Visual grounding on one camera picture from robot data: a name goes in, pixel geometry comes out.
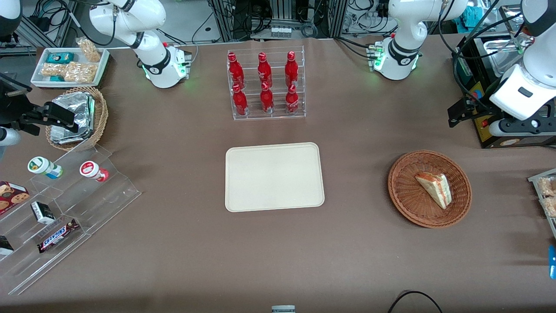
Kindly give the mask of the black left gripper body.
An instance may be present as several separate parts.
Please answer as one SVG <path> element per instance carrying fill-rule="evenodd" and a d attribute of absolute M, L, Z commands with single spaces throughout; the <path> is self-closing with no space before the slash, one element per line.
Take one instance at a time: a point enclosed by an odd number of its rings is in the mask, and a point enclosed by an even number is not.
<path fill-rule="evenodd" d="M 501 109 L 499 109 L 487 97 L 475 100 L 476 107 L 474 110 L 468 110 L 467 120 L 476 120 L 481 117 L 488 117 L 488 125 L 501 119 Z"/>

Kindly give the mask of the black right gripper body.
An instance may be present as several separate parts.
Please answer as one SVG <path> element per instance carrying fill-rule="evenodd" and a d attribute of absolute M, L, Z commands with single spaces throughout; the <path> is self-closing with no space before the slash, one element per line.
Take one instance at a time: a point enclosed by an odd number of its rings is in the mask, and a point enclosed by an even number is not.
<path fill-rule="evenodd" d="M 34 132 L 34 126 L 20 119 L 33 110 L 34 106 L 26 94 L 32 88 L 1 73 L 0 126 L 24 132 Z"/>

